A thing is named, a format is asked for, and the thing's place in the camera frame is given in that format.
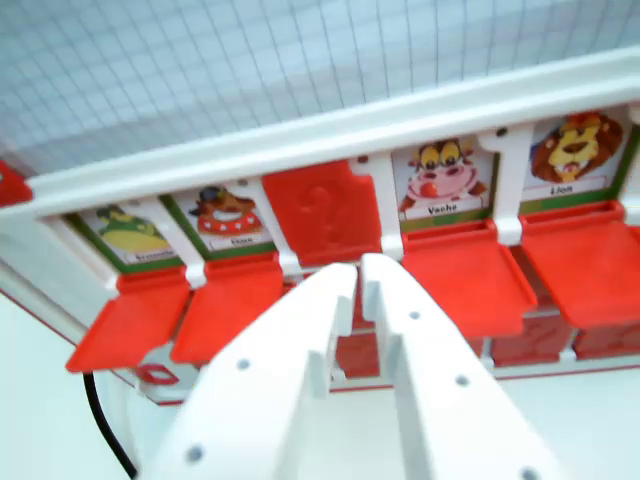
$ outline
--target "printed label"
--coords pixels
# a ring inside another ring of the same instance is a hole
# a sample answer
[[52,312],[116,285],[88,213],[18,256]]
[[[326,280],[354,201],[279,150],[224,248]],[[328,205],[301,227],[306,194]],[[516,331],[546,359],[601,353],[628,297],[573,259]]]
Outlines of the printed label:
[[403,231],[490,214],[497,162],[475,137],[401,148],[391,158]]
[[182,265],[152,222],[118,205],[85,210],[67,220],[122,273]]
[[521,213],[615,198],[614,181],[624,177],[632,156],[625,155],[630,132],[626,107],[538,123]]
[[206,259],[275,250],[251,198],[211,185],[161,200]]

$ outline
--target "black cable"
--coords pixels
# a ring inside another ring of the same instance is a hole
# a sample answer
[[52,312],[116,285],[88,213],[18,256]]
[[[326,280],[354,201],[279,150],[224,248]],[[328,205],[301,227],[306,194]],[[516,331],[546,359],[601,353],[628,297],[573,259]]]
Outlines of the black cable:
[[111,448],[111,451],[116,456],[122,468],[124,468],[125,472],[129,478],[135,478],[138,474],[136,467],[131,463],[131,460],[127,456],[127,453],[118,442],[118,439],[111,431],[111,427],[109,427],[109,422],[104,416],[104,412],[102,411],[102,407],[100,406],[100,399],[98,398],[98,392],[96,390],[96,382],[93,378],[93,373],[85,373],[84,377],[84,389],[87,392],[87,400],[89,401],[89,407],[91,407],[91,413],[93,414],[93,419],[96,421],[98,425],[98,429],[102,436],[107,441],[107,445]]

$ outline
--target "green border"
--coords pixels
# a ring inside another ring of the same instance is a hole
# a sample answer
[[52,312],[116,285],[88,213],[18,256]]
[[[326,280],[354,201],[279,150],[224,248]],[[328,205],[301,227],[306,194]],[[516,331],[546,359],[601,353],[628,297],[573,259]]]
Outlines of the green border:
[[618,197],[624,179],[627,176],[629,167],[631,166],[633,156],[638,148],[638,141],[640,141],[640,127],[637,125],[631,130],[631,135],[627,141],[627,146],[620,164],[618,165],[618,171],[611,182],[609,188],[603,188],[602,190],[594,190],[591,192],[576,193],[573,195],[565,195],[562,197],[540,198],[538,200],[529,200],[520,204],[520,214],[535,213],[544,210],[553,210],[555,208],[568,208],[576,207],[585,203],[602,202],[605,200],[613,200]]
[[153,270],[160,270],[162,268],[179,267],[184,265],[180,257],[165,258],[163,260],[156,260],[147,263],[137,263],[135,265],[127,265],[120,257],[116,255],[109,245],[106,244],[100,235],[89,228],[89,225],[82,219],[77,213],[70,213],[64,216],[67,223],[76,231],[80,236],[84,237],[91,245],[93,245],[98,252],[100,252],[107,260],[109,260],[113,266],[120,273],[142,273],[150,272]]
[[500,154],[493,155],[493,172],[491,173],[491,193],[489,194],[489,205],[476,210],[466,212],[450,213],[449,215],[436,215],[427,218],[416,218],[415,220],[400,221],[400,230],[403,233],[413,232],[428,227],[443,227],[453,223],[472,222],[489,218],[493,211],[493,200],[496,196],[496,179],[500,169]]
[[277,251],[273,242],[260,243],[258,245],[250,245],[247,247],[230,247],[224,250],[211,251],[207,248],[205,243],[200,238],[198,232],[193,228],[189,219],[185,216],[184,212],[180,209],[176,201],[171,195],[161,195],[160,201],[169,211],[173,219],[176,221],[184,233],[189,237],[189,240],[193,243],[198,250],[198,253],[202,255],[205,260],[221,260],[223,258],[235,258],[243,255],[255,255],[257,253],[267,253]]

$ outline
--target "red plastic flap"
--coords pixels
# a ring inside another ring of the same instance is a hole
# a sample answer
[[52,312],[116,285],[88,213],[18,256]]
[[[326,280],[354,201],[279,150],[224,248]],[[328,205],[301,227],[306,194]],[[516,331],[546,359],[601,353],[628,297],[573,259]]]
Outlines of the red plastic flap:
[[640,354],[640,322],[583,330],[573,349],[581,360]]
[[526,318],[522,334],[493,340],[491,356],[498,367],[557,362],[572,331],[560,315]]
[[31,199],[33,192],[22,175],[0,159],[0,207],[28,202]]
[[522,246],[575,327],[640,318],[640,235],[623,217],[617,202],[521,217]]
[[339,337],[336,360],[347,378],[380,375],[378,343],[375,333]]
[[265,175],[262,184],[300,265],[381,251],[373,180],[354,175],[346,160]]
[[189,298],[184,268],[126,277],[127,287],[102,309],[67,363],[70,372],[135,367],[171,340]]
[[467,338],[514,335],[536,297],[491,221],[405,235],[403,265]]
[[284,293],[277,255],[251,255],[206,265],[207,284],[193,296],[171,358],[204,365]]
[[469,346],[473,350],[478,357],[482,355],[482,350],[484,348],[484,339],[482,338],[467,338],[467,342]]

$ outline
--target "white grid surface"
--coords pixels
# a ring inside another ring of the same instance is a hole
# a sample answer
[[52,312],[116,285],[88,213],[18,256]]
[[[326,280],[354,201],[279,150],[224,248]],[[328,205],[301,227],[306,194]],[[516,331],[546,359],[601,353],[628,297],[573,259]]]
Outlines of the white grid surface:
[[640,43],[638,0],[3,0],[26,175]]

